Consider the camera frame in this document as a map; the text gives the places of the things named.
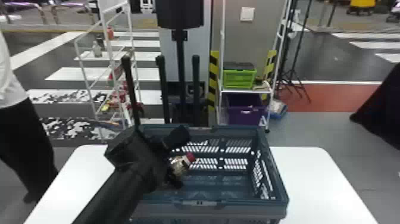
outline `yellow and black striped post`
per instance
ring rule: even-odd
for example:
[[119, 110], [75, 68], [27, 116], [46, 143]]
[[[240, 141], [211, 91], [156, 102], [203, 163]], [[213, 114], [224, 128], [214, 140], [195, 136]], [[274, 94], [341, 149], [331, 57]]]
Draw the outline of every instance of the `yellow and black striped post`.
[[211, 51], [210, 54], [210, 79], [208, 81], [208, 111], [215, 111], [215, 104], [218, 95], [218, 59], [219, 51]]
[[[265, 67], [264, 67], [264, 78], [267, 80], [267, 82], [273, 87], [273, 79], [274, 79], [274, 68], [275, 68], [275, 56], [277, 54], [276, 50], [270, 50], [267, 55], [267, 59], [265, 62]], [[261, 95], [261, 100], [266, 100], [268, 97], [268, 94], [262, 94]]]

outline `white table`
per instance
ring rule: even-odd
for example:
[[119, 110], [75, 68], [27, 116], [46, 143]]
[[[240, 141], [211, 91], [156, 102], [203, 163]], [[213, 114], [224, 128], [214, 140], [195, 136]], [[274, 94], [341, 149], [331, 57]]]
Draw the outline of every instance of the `white table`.
[[[25, 224], [71, 224], [114, 171], [106, 145], [79, 147]], [[271, 147], [290, 198], [280, 224], [377, 224], [322, 148]]]

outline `person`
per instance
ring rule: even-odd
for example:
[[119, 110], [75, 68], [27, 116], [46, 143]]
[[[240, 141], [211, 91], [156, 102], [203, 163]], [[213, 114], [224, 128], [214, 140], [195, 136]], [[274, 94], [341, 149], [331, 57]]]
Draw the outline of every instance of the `person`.
[[50, 140], [11, 69], [10, 53], [1, 31], [0, 160], [16, 172], [27, 188], [25, 203], [38, 202], [58, 173]]

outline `green storage box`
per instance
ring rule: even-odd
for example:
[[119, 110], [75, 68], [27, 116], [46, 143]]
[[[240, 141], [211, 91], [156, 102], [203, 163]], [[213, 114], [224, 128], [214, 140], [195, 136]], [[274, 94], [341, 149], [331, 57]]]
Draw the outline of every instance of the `green storage box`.
[[257, 70], [252, 63], [224, 63], [224, 89], [252, 89]]

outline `purple storage bin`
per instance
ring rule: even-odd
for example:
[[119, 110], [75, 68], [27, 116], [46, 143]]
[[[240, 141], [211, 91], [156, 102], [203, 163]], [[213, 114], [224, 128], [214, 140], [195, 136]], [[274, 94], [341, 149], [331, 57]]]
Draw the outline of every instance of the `purple storage bin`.
[[230, 125], [259, 125], [265, 106], [259, 94], [227, 94]]

